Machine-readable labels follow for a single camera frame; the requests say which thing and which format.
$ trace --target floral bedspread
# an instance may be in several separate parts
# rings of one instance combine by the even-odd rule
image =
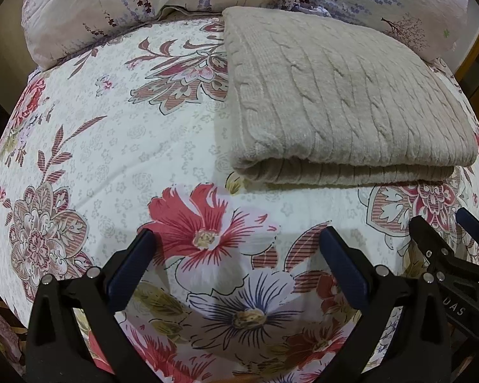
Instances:
[[[420,214],[457,255],[479,263],[477,244],[455,223],[461,206],[479,218],[479,157],[440,185],[247,182],[227,158],[223,29],[220,18],[172,18],[29,83],[0,141],[0,294],[27,324],[43,275],[103,266],[146,227],[162,249],[116,317],[164,381],[307,383],[359,317],[317,251],[320,229],[333,225],[374,265],[415,276],[424,261],[408,222]],[[456,81],[432,69],[479,144]],[[85,316],[77,318],[96,363],[109,369]]]

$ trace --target metal screw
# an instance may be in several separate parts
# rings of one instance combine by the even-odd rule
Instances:
[[[43,285],[48,285],[53,280],[53,275],[46,274],[41,278],[41,283]]]
[[[378,265],[376,267],[376,273],[379,276],[387,276],[390,273],[390,271],[385,265]]]
[[[90,267],[87,271],[87,276],[89,278],[96,278],[101,272],[101,269],[98,267]]]
[[[424,281],[426,281],[427,283],[433,283],[433,281],[435,280],[435,277],[433,275],[431,275],[431,273],[429,272],[426,272],[422,278],[424,279]]]

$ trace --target leaf print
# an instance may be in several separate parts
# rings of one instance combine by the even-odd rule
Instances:
[[[274,356],[283,356],[286,354],[290,347],[287,344],[267,344],[266,348],[268,349],[268,352],[270,354],[273,354]]]
[[[162,321],[161,319],[155,319],[151,321],[150,324],[160,334],[167,336],[177,335],[183,329],[179,324],[170,321]]]
[[[236,172],[231,172],[225,181],[225,188],[229,190],[231,195],[235,195],[239,192],[243,186],[243,178],[238,175]]]
[[[174,44],[174,42],[176,41],[177,39],[174,39],[174,40],[169,40],[165,43],[163,43],[161,46],[160,46],[160,53],[162,53],[163,55],[169,57],[171,54],[169,52],[171,46]]]
[[[85,62],[81,63],[70,75],[69,75],[69,78],[68,79],[71,79],[74,75],[76,75],[80,69],[83,68],[83,65],[85,64]]]
[[[14,219],[14,224],[16,225],[16,230],[18,232],[21,229],[21,224],[24,221],[26,213],[28,212],[29,205],[30,203],[27,203],[24,200],[16,200],[16,202],[14,203],[13,219]]]
[[[305,293],[314,290],[318,286],[322,271],[307,271],[295,277],[293,293]]]
[[[73,66],[78,66],[82,64],[87,59],[87,56],[82,57],[79,61],[77,61]]]
[[[145,38],[138,44],[138,48],[142,50],[149,50],[149,40]]]
[[[63,163],[64,161],[67,161],[69,160],[70,158],[72,158],[73,155],[71,153],[60,153],[59,155],[57,155],[53,161],[51,162],[52,164],[61,164]]]
[[[87,237],[87,223],[72,210],[64,210],[53,218],[58,226],[59,239],[64,244],[68,258],[75,256]]]
[[[468,174],[468,171],[466,169],[463,169],[463,174],[465,175],[465,179],[468,180],[468,183],[471,186],[472,185],[472,180],[470,179],[470,175]]]
[[[171,57],[169,60],[166,60],[164,62],[159,63],[158,65],[154,66],[151,70],[159,69],[164,66],[170,65],[171,63],[175,62],[177,59],[179,59],[179,56]]]
[[[192,44],[190,40],[187,40],[186,43],[183,45],[185,49],[200,49],[201,47],[211,47],[214,46],[215,43],[204,43],[204,44]]]
[[[133,297],[147,306],[155,316],[176,317],[185,313],[176,298],[146,281],[139,283]]]
[[[252,256],[252,267],[276,267],[277,266],[277,250],[271,246],[260,255]]]
[[[419,275],[425,272],[424,257],[418,250],[417,244],[413,241],[407,247],[407,250],[402,258],[403,275],[408,278],[418,278]]]
[[[42,172],[44,172],[45,164],[46,164],[46,161],[44,159],[44,152],[42,152],[41,150],[37,151],[37,166]]]
[[[47,184],[42,184],[34,194],[32,207],[35,209],[51,209],[53,205],[53,192]]]
[[[319,233],[329,223],[330,221],[327,221],[311,227],[293,243],[285,258],[284,270],[286,272],[316,253],[318,250]]]
[[[65,170],[57,170],[55,172],[52,172],[48,177],[46,177],[46,181],[48,183],[53,184],[54,182],[59,180],[60,177],[62,177],[62,175],[64,175],[65,172],[66,172]]]
[[[62,138],[64,138],[64,127],[60,125],[59,130],[55,134],[55,140],[53,141],[53,147],[51,147],[51,154],[56,155],[59,152],[60,143],[62,142]]]
[[[82,133],[86,129],[90,128],[96,122],[101,121],[103,118],[106,118],[106,115],[98,116],[96,118],[92,118],[90,121],[84,122],[65,142],[69,141],[73,137],[77,136],[79,133]]]
[[[69,206],[69,192],[66,188],[61,187],[53,192],[53,207],[61,212]]]

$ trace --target blue gripper pad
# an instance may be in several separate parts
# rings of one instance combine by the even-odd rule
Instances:
[[[369,285],[354,261],[348,256],[348,245],[333,227],[324,228],[321,231],[319,250],[349,305],[364,312],[369,306]]]
[[[156,253],[156,236],[150,230],[142,230],[128,247],[127,257],[108,283],[108,309],[122,311],[140,282]]]
[[[464,207],[456,212],[456,222],[479,244],[479,221]]]

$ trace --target cable knit pattern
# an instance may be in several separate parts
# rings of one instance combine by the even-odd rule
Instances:
[[[224,11],[231,163],[248,179],[443,180],[475,161],[461,104],[376,30],[264,8]]]

